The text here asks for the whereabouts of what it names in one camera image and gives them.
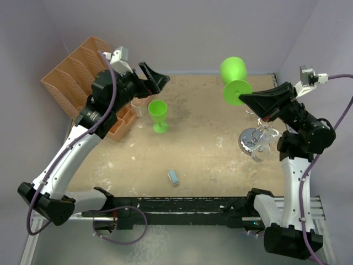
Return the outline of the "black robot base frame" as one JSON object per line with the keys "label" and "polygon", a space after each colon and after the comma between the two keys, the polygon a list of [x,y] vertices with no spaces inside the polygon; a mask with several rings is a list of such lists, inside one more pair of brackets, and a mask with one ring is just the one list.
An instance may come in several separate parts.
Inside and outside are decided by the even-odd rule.
{"label": "black robot base frame", "polygon": [[263,223],[252,224],[260,215],[254,209],[256,195],[272,192],[252,188],[245,197],[113,197],[108,195],[102,210],[117,211],[117,229],[128,230],[145,223],[143,216],[128,206],[140,209],[149,225],[226,226],[231,229],[263,229]]}

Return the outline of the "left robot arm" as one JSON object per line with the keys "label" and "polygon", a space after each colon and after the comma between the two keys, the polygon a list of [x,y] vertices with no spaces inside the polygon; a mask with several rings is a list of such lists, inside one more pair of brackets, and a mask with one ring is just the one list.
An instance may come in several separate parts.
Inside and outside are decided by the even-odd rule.
{"label": "left robot arm", "polygon": [[101,188],[72,195],[66,191],[85,158],[117,123],[117,113],[134,98],[160,93],[170,80],[145,62],[139,66],[145,79],[139,78],[134,70],[118,73],[112,68],[96,75],[91,85],[92,93],[59,152],[37,178],[18,187],[19,195],[29,206],[27,222],[31,221],[33,211],[56,226],[79,212],[95,210],[100,216],[113,212],[111,194]]}

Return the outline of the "clear wine glass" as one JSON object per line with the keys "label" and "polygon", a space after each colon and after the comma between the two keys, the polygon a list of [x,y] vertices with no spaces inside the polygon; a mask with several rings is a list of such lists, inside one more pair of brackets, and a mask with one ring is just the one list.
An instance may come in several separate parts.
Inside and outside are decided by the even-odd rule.
{"label": "clear wine glass", "polygon": [[131,101],[131,108],[138,117],[144,116],[147,111],[146,102],[143,98],[134,98]]}
{"label": "clear wine glass", "polygon": [[255,162],[268,160],[271,156],[271,148],[277,144],[279,137],[279,134],[274,132],[264,132],[253,148],[252,159]]}

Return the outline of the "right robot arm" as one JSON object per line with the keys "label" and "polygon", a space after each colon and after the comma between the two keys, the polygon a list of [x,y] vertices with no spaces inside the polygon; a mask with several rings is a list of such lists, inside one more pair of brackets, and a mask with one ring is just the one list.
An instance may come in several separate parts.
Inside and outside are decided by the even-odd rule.
{"label": "right robot arm", "polygon": [[288,82],[239,96],[263,121],[280,119],[293,129],[284,131],[277,142],[285,180],[283,210],[278,209],[273,195],[259,189],[251,190],[252,198],[245,202],[245,209],[262,219],[266,252],[306,260],[323,247],[323,236],[315,233],[312,219],[311,169],[315,158],[332,145],[336,133],[330,122],[310,114],[297,97],[295,87]]}

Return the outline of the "green wine glass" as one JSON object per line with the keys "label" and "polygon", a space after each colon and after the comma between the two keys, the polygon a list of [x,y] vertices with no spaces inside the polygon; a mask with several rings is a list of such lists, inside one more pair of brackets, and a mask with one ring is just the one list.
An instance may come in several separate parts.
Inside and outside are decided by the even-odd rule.
{"label": "green wine glass", "polygon": [[220,76],[224,84],[224,100],[232,106],[242,105],[239,96],[252,93],[252,87],[247,82],[245,62],[235,56],[225,59],[220,65]]}
{"label": "green wine glass", "polygon": [[167,104],[162,100],[153,100],[148,106],[148,111],[153,120],[153,130],[155,133],[163,134],[168,129],[165,122],[168,114]]}

